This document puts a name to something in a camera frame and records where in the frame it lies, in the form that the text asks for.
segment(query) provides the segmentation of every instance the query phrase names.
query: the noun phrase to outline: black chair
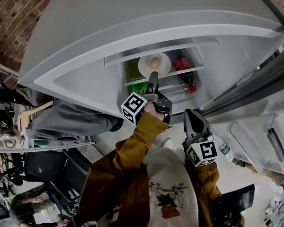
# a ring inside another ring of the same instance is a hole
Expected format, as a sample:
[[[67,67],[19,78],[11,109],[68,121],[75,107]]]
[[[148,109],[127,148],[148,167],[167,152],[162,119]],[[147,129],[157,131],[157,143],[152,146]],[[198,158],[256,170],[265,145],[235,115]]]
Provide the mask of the black chair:
[[[24,161],[24,180],[43,182],[51,201],[62,212],[62,206],[71,208],[78,203],[90,165],[77,148],[63,153],[30,152]]]

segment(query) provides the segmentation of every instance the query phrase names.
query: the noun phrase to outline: brown egg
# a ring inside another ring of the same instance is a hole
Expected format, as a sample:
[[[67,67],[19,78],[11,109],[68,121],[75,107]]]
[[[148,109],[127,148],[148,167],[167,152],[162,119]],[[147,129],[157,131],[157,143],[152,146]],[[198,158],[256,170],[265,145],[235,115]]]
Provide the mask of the brown egg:
[[[157,70],[159,66],[160,66],[160,59],[158,57],[152,58],[151,68],[153,68],[154,70]]]

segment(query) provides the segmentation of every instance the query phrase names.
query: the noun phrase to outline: cartoon print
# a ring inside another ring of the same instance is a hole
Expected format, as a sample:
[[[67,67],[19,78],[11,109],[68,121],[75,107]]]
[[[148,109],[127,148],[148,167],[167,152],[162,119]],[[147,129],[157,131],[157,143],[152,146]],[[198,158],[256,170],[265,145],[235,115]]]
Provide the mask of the cartoon print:
[[[180,196],[184,193],[183,189],[188,188],[187,186],[184,186],[183,183],[179,183],[178,185],[174,185],[171,189],[167,189],[163,188],[160,183],[151,182],[149,188],[151,193],[156,194],[156,198],[159,201],[157,206],[162,206],[161,212],[163,218],[179,216],[180,212],[177,210],[177,208],[184,208],[185,213],[187,212],[185,209],[187,205],[179,204],[179,202],[182,203],[184,200],[177,199],[177,196]]]

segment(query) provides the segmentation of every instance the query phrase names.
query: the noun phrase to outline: white t-shirt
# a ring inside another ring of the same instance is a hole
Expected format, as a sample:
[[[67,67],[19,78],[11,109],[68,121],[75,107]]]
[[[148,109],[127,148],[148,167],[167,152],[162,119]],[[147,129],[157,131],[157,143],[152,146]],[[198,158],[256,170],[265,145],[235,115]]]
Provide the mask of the white t-shirt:
[[[198,227],[198,205],[184,161],[171,149],[152,146],[145,156],[149,178],[149,227]]]

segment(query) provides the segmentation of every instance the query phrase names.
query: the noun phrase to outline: hand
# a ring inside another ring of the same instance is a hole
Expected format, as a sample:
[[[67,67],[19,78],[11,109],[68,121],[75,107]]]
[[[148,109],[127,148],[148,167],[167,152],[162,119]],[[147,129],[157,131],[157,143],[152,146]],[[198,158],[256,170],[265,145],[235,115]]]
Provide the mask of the hand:
[[[165,115],[162,113],[158,113],[155,109],[155,106],[153,103],[148,103],[145,105],[144,107],[144,111],[151,114],[152,116],[155,116],[156,118],[160,119],[161,121],[163,121]]]
[[[43,202],[43,198],[38,196],[38,197],[34,198],[34,202]]]
[[[68,224],[68,220],[64,219],[64,220],[60,220],[59,222],[57,222],[58,227],[65,227]]]

